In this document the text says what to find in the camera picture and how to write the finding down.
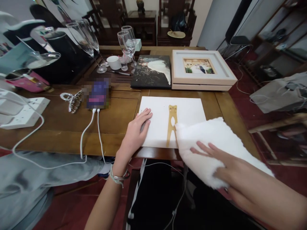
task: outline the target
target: pen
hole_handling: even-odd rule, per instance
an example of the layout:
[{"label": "pen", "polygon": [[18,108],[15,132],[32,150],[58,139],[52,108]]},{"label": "pen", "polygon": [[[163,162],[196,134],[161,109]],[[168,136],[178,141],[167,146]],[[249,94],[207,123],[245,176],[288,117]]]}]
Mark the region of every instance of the pen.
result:
[{"label": "pen", "polygon": [[129,74],[129,73],[122,73],[122,72],[115,72],[115,71],[108,71],[108,72],[111,72],[111,73],[118,73],[118,74],[121,74],[121,75],[131,76],[131,74]]}]

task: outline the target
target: white board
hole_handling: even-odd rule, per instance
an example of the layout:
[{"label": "white board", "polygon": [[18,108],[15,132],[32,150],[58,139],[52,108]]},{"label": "white board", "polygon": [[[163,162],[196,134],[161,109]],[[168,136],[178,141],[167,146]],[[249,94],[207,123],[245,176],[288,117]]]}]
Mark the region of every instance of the white board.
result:
[{"label": "white board", "polygon": [[[179,98],[179,97],[146,97],[141,100],[139,114],[146,108],[153,113],[150,119],[150,126],[143,147],[166,148],[169,105],[177,106],[178,123],[190,126],[206,121],[201,99],[199,98]],[[177,149],[175,133],[172,131],[168,148]]]}]

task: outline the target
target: red floor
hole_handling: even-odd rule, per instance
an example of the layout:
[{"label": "red floor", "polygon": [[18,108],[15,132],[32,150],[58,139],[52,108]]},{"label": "red floor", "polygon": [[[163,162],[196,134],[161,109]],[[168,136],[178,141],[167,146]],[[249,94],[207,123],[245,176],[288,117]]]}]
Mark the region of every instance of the red floor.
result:
[{"label": "red floor", "polygon": [[[237,66],[232,63],[229,63],[229,66],[239,79],[241,77],[241,72],[238,70]],[[247,74],[243,75],[242,80],[240,80],[238,83],[238,87],[240,90],[247,93],[253,93],[255,90],[257,90],[256,84]],[[236,85],[229,90],[229,93],[233,98],[233,101],[236,104],[247,129],[276,121],[287,116],[287,114],[284,112],[263,114],[255,104],[249,101],[249,96],[240,92]],[[296,147],[293,146],[291,141],[279,139],[274,133],[268,131],[263,132],[263,135],[278,157],[287,157],[289,153],[296,151]],[[269,159],[269,152],[262,144],[262,141],[259,140],[258,136],[256,135],[253,135],[253,139],[263,161],[265,161],[265,159]],[[138,167],[141,165],[141,162],[142,159],[133,159],[131,164]],[[307,196],[307,168],[277,165],[269,165],[269,167],[272,169],[277,179],[302,195]],[[95,176],[89,181],[81,181],[71,185],[59,186],[55,188],[56,193],[60,193],[98,180],[100,181],[97,184],[90,187],[55,197],[50,208],[38,222],[34,230],[83,230],[90,211],[92,210],[95,201],[103,188],[105,180]],[[112,230],[122,229],[129,182],[129,180],[125,181]]]},{"label": "red floor", "polygon": [[[241,78],[242,73],[238,70],[238,66],[234,63],[228,63],[233,73],[238,79]],[[256,83],[243,71],[243,77],[238,82],[238,88],[246,93],[253,93],[258,90]],[[250,102],[248,94],[242,93],[234,85],[229,94],[232,97],[236,107],[246,125],[247,129],[284,119],[288,116],[286,112],[270,112],[267,114],[262,113],[258,106]],[[287,159],[289,155],[293,156],[299,152],[298,147],[291,141],[281,139],[276,135],[276,132],[264,131],[261,132],[270,147],[274,151],[278,159]],[[262,160],[272,159],[268,149],[259,138],[258,134],[252,134],[253,140],[258,148]],[[293,166],[279,166],[268,165],[271,168],[276,178],[300,194],[307,196],[307,168],[306,167],[293,167]]]}]

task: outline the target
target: wrist bracelet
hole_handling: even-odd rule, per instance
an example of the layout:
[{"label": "wrist bracelet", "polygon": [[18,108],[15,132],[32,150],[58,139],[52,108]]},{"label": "wrist bracelet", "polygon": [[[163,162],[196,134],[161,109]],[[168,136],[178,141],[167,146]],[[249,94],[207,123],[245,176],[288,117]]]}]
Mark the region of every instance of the wrist bracelet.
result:
[{"label": "wrist bracelet", "polygon": [[116,184],[121,184],[122,187],[124,188],[124,184],[121,182],[121,180],[126,180],[130,177],[130,172],[128,171],[128,169],[126,170],[125,174],[123,177],[118,177],[118,176],[114,176],[113,175],[113,171],[112,171],[113,165],[111,165],[111,169],[109,172],[110,177],[112,178],[112,180],[116,183]]}]

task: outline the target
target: white cup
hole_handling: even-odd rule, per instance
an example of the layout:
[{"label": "white cup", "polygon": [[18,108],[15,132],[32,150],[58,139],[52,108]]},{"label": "white cup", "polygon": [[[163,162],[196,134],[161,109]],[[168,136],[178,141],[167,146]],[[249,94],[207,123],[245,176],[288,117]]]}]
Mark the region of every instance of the white cup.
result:
[{"label": "white cup", "polygon": [[106,61],[113,70],[119,70],[122,67],[122,64],[117,56],[110,56],[106,59]]}]

